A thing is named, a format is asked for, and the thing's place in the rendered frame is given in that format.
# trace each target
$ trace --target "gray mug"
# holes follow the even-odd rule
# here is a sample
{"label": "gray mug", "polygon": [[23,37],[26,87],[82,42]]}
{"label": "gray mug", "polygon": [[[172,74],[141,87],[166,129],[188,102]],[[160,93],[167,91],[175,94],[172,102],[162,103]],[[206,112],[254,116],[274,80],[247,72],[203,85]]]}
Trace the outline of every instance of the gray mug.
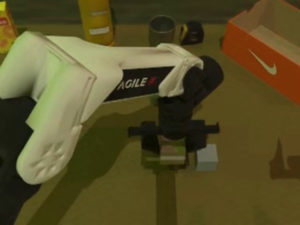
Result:
{"label": "gray mug", "polygon": [[154,47],[160,43],[174,41],[176,22],[169,16],[157,15],[149,23],[149,44]]}

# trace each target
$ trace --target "white swoosh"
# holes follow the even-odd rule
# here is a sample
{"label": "white swoosh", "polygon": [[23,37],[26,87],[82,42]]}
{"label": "white swoosh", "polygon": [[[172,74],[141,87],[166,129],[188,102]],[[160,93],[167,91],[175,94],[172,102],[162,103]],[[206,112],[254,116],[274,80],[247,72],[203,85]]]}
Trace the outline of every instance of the white swoosh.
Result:
{"label": "white swoosh", "polygon": [[262,65],[262,67],[271,75],[276,75],[277,68],[275,63],[273,64],[273,67],[269,67],[262,59],[260,59],[253,51],[248,49],[249,52],[256,58],[256,60]]}

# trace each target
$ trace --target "white cube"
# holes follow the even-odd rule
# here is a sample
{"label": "white cube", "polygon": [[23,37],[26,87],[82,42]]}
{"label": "white cube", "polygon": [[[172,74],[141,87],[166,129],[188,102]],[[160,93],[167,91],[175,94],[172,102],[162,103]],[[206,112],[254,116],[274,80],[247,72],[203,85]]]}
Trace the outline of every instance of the white cube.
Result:
{"label": "white cube", "polygon": [[207,144],[206,148],[197,151],[196,170],[200,172],[215,171],[218,165],[217,146]]}

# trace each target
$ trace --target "orange shoe box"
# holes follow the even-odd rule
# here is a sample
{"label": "orange shoe box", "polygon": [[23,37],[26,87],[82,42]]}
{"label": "orange shoe box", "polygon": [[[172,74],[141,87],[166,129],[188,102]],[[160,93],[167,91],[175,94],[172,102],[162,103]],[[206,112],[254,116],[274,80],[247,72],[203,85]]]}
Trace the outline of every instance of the orange shoe box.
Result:
{"label": "orange shoe box", "polygon": [[7,53],[18,36],[5,1],[0,2],[0,53]]}
{"label": "orange shoe box", "polygon": [[222,52],[300,104],[300,10],[261,0],[230,19]]}

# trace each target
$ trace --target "tape measure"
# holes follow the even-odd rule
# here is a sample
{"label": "tape measure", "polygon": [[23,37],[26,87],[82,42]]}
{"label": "tape measure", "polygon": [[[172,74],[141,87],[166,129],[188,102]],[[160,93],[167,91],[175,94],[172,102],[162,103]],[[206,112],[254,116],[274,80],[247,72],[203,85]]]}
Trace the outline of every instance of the tape measure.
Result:
{"label": "tape measure", "polygon": [[203,38],[204,30],[200,22],[189,21],[180,29],[179,41],[181,45],[194,45],[202,43]]}

